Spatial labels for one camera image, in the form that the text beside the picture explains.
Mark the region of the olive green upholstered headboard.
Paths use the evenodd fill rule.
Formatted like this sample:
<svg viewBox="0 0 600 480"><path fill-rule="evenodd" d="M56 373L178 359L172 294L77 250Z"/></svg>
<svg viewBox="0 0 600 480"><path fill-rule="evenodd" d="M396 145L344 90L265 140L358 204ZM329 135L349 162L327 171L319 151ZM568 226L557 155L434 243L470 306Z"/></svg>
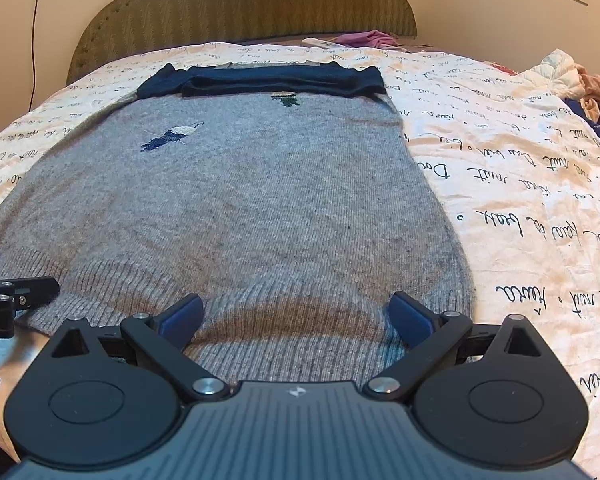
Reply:
<svg viewBox="0 0 600 480"><path fill-rule="evenodd" d="M378 29L414 38L407 0L114 0L86 26L67 80L166 48Z"/></svg>

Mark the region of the white puffy jacket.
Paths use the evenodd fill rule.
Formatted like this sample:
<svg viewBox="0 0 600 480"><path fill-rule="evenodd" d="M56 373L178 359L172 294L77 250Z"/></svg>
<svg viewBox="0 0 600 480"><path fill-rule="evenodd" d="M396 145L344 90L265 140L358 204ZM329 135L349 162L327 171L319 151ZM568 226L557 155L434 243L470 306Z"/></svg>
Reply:
<svg viewBox="0 0 600 480"><path fill-rule="evenodd" d="M585 88L580 73L580 65L567 52L555 49L539 64L524 70L518 78L536 88L547 88L561 99L580 100Z"/></svg>

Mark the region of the white script-print bed quilt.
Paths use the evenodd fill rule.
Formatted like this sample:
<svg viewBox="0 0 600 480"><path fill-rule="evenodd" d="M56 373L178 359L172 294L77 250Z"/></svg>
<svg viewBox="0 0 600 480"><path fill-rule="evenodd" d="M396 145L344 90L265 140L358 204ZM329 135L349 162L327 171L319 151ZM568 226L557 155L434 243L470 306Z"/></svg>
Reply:
<svg viewBox="0 0 600 480"><path fill-rule="evenodd" d="M539 68L443 52L201 44L109 63L0 133L0 203L57 142L159 68L336 62L380 70L407 148L453 220L476 319L528 316L590 410L577 463L600 479L600 140Z"/></svg>

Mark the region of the white remote control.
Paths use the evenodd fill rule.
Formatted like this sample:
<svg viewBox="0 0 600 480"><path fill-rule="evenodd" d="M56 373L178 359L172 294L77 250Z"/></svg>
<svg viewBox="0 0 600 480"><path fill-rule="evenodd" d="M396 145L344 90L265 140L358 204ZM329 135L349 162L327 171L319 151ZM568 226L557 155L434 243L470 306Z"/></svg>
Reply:
<svg viewBox="0 0 600 480"><path fill-rule="evenodd" d="M336 42L313 37L303 38L301 40L301 43L305 46L316 47L321 49L339 48L339 44L336 44Z"/></svg>

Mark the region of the purple garment by headboard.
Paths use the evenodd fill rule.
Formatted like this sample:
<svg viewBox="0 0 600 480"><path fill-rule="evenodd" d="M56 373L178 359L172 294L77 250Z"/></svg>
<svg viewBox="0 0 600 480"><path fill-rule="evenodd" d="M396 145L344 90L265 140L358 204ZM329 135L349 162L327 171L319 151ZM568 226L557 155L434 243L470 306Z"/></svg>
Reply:
<svg viewBox="0 0 600 480"><path fill-rule="evenodd" d="M332 40L334 44L339 44L349 48L374 48L380 50L396 50L400 48L398 40L386 32L380 30L366 30L366 32L349 32Z"/></svg>

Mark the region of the tan crumpled garment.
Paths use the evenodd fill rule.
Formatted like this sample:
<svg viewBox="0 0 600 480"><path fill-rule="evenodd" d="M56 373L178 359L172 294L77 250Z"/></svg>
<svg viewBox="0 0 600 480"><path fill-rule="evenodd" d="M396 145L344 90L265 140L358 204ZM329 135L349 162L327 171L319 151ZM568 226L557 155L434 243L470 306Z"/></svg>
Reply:
<svg viewBox="0 0 600 480"><path fill-rule="evenodd" d="M589 74L583 66L578 66L580 81L583 84L584 96L580 104L585 115L593 122L600 121L600 75Z"/></svg>

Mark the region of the grey sweater navy sleeves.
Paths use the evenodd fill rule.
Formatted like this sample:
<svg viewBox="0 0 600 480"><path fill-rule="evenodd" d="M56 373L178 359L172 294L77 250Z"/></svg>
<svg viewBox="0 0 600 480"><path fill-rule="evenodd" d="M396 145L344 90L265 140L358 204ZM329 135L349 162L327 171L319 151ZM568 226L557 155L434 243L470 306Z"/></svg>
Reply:
<svg viewBox="0 0 600 480"><path fill-rule="evenodd" d="M44 334L201 296L186 352L228 382L362 382L402 356L394 292L474 305L381 74L335 63L166 66L59 142L0 206L0 278L44 275Z"/></svg>

